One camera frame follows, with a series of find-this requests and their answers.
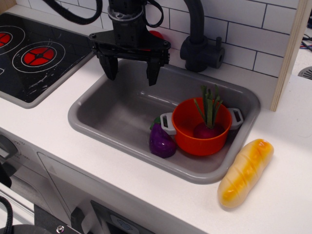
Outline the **black robot base with screw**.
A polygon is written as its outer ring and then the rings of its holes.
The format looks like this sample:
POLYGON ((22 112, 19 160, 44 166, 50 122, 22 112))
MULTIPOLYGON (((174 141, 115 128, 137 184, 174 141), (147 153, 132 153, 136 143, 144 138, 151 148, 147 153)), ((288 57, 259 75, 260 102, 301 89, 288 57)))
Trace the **black robot base with screw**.
POLYGON ((11 225, 9 234, 79 234, 61 220, 34 205, 34 225, 11 225))

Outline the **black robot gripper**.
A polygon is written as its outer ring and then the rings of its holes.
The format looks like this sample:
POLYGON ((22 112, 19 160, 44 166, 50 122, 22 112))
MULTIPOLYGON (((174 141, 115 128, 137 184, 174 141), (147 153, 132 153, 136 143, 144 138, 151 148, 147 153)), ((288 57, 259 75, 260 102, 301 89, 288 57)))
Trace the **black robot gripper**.
POLYGON ((157 28, 163 23, 162 7, 154 0, 110 0, 107 13, 113 30, 89 36, 93 43, 93 51, 107 78, 115 80, 118 58, 145 60, 148 61, 146 73, 149 86, 155 85, 160 65, 169 63, 171 45, 151 34, 147 28, 157 28), (157 22, 148 22, 147 4, 159 10, 160 18, 157 22))

